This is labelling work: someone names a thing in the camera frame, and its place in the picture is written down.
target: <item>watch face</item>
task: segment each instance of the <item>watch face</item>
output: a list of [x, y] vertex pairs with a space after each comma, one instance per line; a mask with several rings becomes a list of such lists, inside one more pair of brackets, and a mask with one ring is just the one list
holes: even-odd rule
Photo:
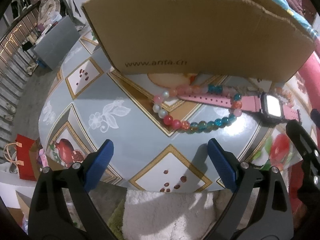
[[267, 95], [266, 101], [267, 101], [266, 110], [268, 114], [275, 117], [281, 117], [282, 113], [281, 113], [281, 106], [280, 106], [279, 99], [272, 95]]

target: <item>red shopping bag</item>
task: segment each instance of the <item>red shopping bag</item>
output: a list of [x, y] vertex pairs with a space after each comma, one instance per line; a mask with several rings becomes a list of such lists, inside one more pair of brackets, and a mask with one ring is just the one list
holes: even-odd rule
[[[34, 142], [35, 141], [32, 139], [18, 134], [16, 143], [9, 143], [4, 147], [4, 157], [9, 162], [14, 163], [17, 166], [20, 179], [36, 181], [29, 156], [29, 150]], [[17, 151], [17, 160], [13, 160], [10, 156], [8, 150], [10, 146], [15, 147]]]

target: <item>pink watch strap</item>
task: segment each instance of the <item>pink watch strap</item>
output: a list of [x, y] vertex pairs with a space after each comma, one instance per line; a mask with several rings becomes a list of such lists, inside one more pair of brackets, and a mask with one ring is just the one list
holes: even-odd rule
[[[201, 104], [213, 105], [213, 106], [221, 106], [226, 108], [231, 108], [231, 100], [230, 98], [226, 98], [224, 96], [215, 95], [215, 94], [192, 94], [185, 96], [178, 96], [182, 100], [192, 101]], [[261, 101], [257, 96], [243, 96], [241, 98], [242, 102], [242, 111], [249, 112], [259, 112], [261, 109]]]
[[299, 113], [297, 110], [294, 110], [294, 109], [286, 106], [285, 104], [282, 105], [282, 109], [283, 109], [284, 118], [286, 120], [294, 120], [295, 119], [298, 122], [300, 122]]

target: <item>metal screw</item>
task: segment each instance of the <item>metal screw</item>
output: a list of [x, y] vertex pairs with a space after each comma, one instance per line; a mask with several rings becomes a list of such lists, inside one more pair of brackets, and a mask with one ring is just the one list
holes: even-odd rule
[[314, 177], [313, 177], [313, 183], [314, 183], [315, 185], [318, 184], [318, 177], [317, 177], [317, 176], [314, 176]]
[[43, 172], [43, 173], [48, 173], [49, 170], [50, 170], [50, 167], [44, 167], [44, 168], [42, 169], [42, 172]]
[[79, 169], [79, 168], [81, 167], [81, 163], [74, 163], [74, 164], [72, 165], [72, 167], [73, 167], [75, 170], [77, 170], [77, 169]]
[[274, 172], [274, 173], [278, 173], [278, 172], [279, 172], [279, 169], [278, 169], [277, 167], [275, 167], [275, 166], [273, 166], [273, 167], [271, 168], [271, 170], [272, 170], [272, 172]]
[[249, 164], [246, 163], [246, 162], [240, 163], [240, 166], [241, 166], [242, 168], [244, 168], [244, 169], [249, 168]]

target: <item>blue pillow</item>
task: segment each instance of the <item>blue pillow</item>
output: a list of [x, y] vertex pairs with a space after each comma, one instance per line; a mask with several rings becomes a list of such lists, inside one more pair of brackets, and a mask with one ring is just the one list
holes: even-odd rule
[[312, 39], [318, 37], [318, 32], [308, 23], [308, 21], [302, 17], [300, 14], [292, 10], [287, 2], [287, 0], [273, 0], [275, 3], [279, 4], [283, 9], [285, 9], [293, 18], [295, 18], [310, 34]]

